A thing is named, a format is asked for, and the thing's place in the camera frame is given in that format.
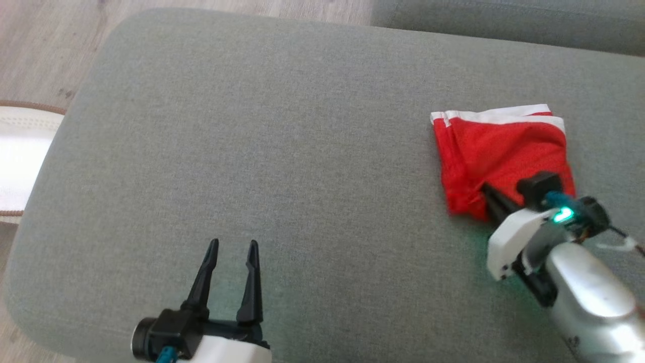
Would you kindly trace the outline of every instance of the red cloth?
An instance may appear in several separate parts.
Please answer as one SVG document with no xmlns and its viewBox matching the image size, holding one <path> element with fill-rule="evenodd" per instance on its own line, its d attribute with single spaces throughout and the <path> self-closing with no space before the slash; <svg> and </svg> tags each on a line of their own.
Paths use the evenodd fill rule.
<svg viewBox="0 0 645 363">
<path fill-rule="evenodd" d="M 432 112 L 432 123 L 451 213 L 487 220 L 484 183 L 523 205 L 515 185 L 539 171 L 559 174 L 564 192 L 575 196 L 564 122 L 547 105 Z"/>
</svg>

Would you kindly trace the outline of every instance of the gray couch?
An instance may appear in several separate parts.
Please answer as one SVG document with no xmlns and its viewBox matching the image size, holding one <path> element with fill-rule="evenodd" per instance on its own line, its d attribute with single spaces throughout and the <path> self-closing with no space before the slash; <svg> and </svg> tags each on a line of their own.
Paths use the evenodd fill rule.
<svg viewBox="0 0 645 363">
<path fill-rule="evenodd" d="M 547 103 L 581 194 L 645 235 L 645 59 L 496 39 L 154 10 L 111 34 L 43 164 L 6 273 L 38 344 L 130 362 L 213 237 L 215 318 L 251 239 L 275 362 L 573 362 L 491 228 L 448 216 L 430 112 Z M 642 300 L 637 256 L 589 248 Z"/>
<path fill-rule="evenodd" d="M 645 56 L 642 0 L 375 0 L 372 23 Z"/>
</svg>

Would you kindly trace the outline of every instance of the wooden floor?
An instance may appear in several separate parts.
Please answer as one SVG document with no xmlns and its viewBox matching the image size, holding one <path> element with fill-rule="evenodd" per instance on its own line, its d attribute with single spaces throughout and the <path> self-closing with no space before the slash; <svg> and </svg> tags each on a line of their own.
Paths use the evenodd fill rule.
<svg viewBox="0 0 645 363">
<path fill-rule="evenodd" d="M 190 7 L 369 25 L 373 1 L 0 0 L 0 99 L 67 109 L 107 35 L 141 10 Z M 14 227 L 0 223 L 0 284 L 14 233 Z M 20 362 L 76 360 L 31 343 L 0 302 L 0 363 Z"/>
</svg>

